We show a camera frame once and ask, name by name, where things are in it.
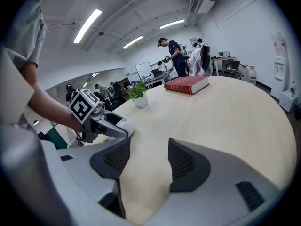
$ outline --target red book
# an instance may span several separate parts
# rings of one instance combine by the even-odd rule
[[[164,88],[193,95],[208,84],[207,76],[179,77],[164,84]]]

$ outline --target person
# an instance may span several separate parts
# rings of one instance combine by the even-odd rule
[[[113,97],[113,95],[108,91],[108,89],[105,86],[96,84],[95,89],[99,90],[99,93],[104,97],[104,99],[109,99]]]
[[[131,84],[129,82],[124,82],[123,87],[127,89],[131,89]]]
[[[108,88],[108,90],[109,90],[109,92],[110,92],[113,96],[115,96],[114,83],[113,83],[113,82],[110,83],[110,88]]]
[[[28,106],[45,119],[81,131],[81,124],[71,110],[50,97],[37,82],[37,67],[45,36],[41,0],[26,0],[3,40],[4,51],[34,89]],[[27,120],[22,116],[19,124],[25,122]]]
[[[197,43],[194,43],[194,44],[193,44],[193,47],[195,47],[195,48],[200,48],[201,46],[200,46],[199,44],[197,44]]]
[[[175,67],[179,77],[186,76],[186,62],[184,60],[183,55],[180,53],[181,49],[179,44],[176,41],[170,40],[169,42],[165,38],[161,38],[158,41],[158,47],[168,47],[170,57],[167,59],[169,62],[170,60],[173,61],[173,66],[171,70]]]
[[[199,48],[202,47],[202,46],[204,45],[202,39],[198,39],[198,40],[197,40],[197,43],[198,43],[198,45],[199,45]]]
[[[67,90],[67,94],[66,94],[67,105],[70,105],[71,101],[77,95],[79,90],[75,89],[71,84],[66,85],[66,90]]]
[[[166,71],[167,72],[167,66],[165,65],[165,63],[163,63],[162,61],[158,62],[158,66],[159,66],[159,70],[160,71]]]

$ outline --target green object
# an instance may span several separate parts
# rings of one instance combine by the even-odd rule
[[[67,148],[67,143],[54,127],[42,137],[42,140],[52,142],[55,145],[56,149]]]
[[[227,70],[230,71],[230,72],[235,72],[236,71],[236,69],[232,69],[232,68],[227,68]]]
[[[127,91],[127,95],[131,99],[138,99],[138,98],[143,97],[143,95],[145,94],[146,91],[147,91],[147,89],[144,87],[144,83],[141,81],[140,83],[138,83],[136,85],[132,85],[131,89],[129,91]]]

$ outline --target light wood tabletop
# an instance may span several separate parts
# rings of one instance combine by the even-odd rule
[[[143,109],[130,100],[114,111],[136,127],[120,177],[128,220],[143,224],[167,200],[172,182],[169,138],[235,155],[279,190],[289,185],[296,142],[280,106],[247,82],[228,77],[209,77],[209,82],[195,95],[158,86],[147,91],[149,104]]]

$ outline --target floor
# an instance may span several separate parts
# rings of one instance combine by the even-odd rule
[[[216,76],[216,71],[214,70],[212,73],[213,76]],[[219,72],[219,76],[226,76],[226,73]],[[271,91],[261,85],[256,85],[258,88],[262,89],[264,92],[266,92],[268,95],[271,94]],[[279,103],[279,100],[272,97],[277,103]],[[284,113],[287,115],[287,118],[289,122],[291,123],[291,126],[293,128],[293,132],[295,134],[296,138],[296,145],[297,145],[297,162],[299,162],[300,156],[301,156],[301,120],[297,120],[294,116],[294,110],[288,113],[285,109],[282,108]]]

